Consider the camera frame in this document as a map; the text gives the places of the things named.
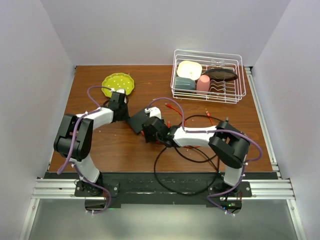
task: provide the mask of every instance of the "white enclosure wall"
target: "white enclosure wall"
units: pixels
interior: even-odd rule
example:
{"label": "white enclosure wall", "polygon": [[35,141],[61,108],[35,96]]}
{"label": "white enclosure wall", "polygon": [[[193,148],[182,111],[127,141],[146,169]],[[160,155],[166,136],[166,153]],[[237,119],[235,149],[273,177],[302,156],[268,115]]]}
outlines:
{"label": "white enclosure wall", "polygon": [[291,0],[253,67],[283,177],[309,240],[320,236],[320,1]]}
{"label": "white enclosure wall", "polygon": [[39,0],[0,1],[0,239],[19,238],[64,113],[73,66]]}
{"label": "white enclosure wall", "polygon": [[74,65],[172,64],[175,49],[253,66],[289,0],[41,0]]}

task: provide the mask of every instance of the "pink cup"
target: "pink cup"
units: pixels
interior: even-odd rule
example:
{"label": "pink cup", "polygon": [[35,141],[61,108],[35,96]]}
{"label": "pink cup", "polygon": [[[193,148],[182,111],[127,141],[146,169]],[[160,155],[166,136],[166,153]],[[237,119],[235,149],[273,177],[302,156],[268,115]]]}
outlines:
{"label": "pink cup", "polygon": [[198,79],[198,82],[196,83],[196,90],[197,94],[207,95],[204,92],[209,92],[210,88],[210,77],[207,75],[201,75]]}

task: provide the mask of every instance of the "wooden table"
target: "wooden table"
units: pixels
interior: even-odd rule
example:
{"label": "wooden table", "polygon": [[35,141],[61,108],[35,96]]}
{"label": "wooden table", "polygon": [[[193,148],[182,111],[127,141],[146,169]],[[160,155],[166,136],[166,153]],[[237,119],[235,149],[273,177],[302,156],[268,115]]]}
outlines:
{"label": "wooden table", "polygon": [[[121,65],[121,66],[79,66],[76,70],[65,113],[80,114],[96,108],[88,98],[87,89],[93,85],[101,85],[102,81],[113,73],[126,73],[134,79],[135,90],[129,96],[129,114],[132,116],[159,97],[172,98],[170,81],[171,65]],[[180,100],[177,101],[184,109],[185,115],[206,114],[225,119],[238,130],[246,133],[263,149],[263,158],[249,164],[248,172],[272,171],[262,129],[256,107],[245,76],[246,96],[237,104]],[[92,96],[103,103],[107,98],[100,89],[93,89]],[[178,125],[182,118],[173,109],[165,106],[165,100],[153,104],[160,108],[165,122]],[[211,123],[206,117],[195,117],[187,121],[188,127],[209,127]],[[104,125],[93,132],[91,157],[101,172],[152,172],[154,162],[163,145],[145,143],[143,136],[136,135],[126,122]],[[201,147],[210,157],[214,155],[209,147]],[[204,157],[191,149],[181,148],[181,153],[195,160]],[[254,146],[250,147],[247,158],[258,155]],[[65,159],[54,152],[49,171],[55,172]],[[164,172],[211,172],[209,163],[193,163],[180,157],[173,148],[167,149],[157,165],[158,171]],[[68,166],[66,171],[73,171]]]}

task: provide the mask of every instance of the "dish rack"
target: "dish rack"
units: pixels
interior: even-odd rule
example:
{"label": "dish rack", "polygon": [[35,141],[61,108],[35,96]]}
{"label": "dish rack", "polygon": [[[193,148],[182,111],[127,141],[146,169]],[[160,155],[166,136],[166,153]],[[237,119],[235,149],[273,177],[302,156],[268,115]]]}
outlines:
{"label": "dish rack", "polygon": [[[209,69],[217,68],[233,70],[238,75],[238,79],[227,82],[224,80],[210,80],[209,91],[203,91],[202,94],[198,94],[194,90],[175,88],[175,80],[178,76],[178,66],[182,61],[185,60],[199,63],[202,66],[202,73]],[[190,99],[236,104],[246,95],[242,57],[236,54],[177,49],[174,51],[171,91],[172,96],[175,99]]]}

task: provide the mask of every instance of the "yellow plate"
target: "yellow plate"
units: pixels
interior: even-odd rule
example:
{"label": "yellow plate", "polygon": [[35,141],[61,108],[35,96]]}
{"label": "yellow plate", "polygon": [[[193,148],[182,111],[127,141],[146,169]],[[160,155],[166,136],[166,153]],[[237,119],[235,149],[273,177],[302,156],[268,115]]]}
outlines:
{"label": "yellow plate", "polygon": [[[114,89],[115,91],[124,89],[125,94],[129,95],[135,88],[135,81],[128,74],[114,73],[104,79],[102,86]],[[111,98],[112,93],[108,89],[102,88],[102,92]]]}

